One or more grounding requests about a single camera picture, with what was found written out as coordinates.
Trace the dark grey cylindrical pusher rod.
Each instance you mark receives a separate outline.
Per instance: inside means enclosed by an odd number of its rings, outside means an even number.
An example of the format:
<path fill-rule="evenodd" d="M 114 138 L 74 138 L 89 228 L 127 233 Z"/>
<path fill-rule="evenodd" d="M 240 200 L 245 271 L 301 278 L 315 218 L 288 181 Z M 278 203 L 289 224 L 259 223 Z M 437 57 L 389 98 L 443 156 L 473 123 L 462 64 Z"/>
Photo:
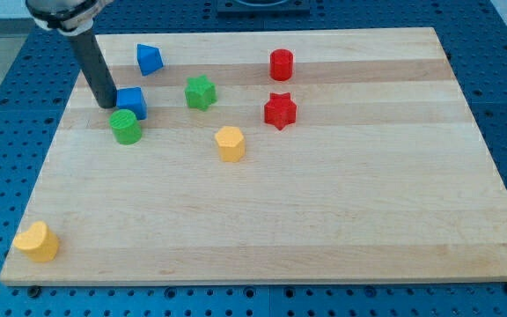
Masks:
<path fill-rule="evenodd" d="M 69 43 L 99 107 L 116 107 L 116 85 L 93 30 L 70 36 Z"/>

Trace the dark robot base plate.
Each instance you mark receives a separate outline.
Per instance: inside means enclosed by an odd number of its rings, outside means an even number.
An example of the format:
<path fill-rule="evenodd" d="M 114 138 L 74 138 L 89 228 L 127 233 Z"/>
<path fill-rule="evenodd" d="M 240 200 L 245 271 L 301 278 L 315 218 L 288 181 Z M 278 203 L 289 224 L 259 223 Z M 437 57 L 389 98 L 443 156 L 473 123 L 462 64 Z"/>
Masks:
<path fill-rule="evenodd" d="M 216 0 L 217 14 L 307 13 L 311 0 Z"/>

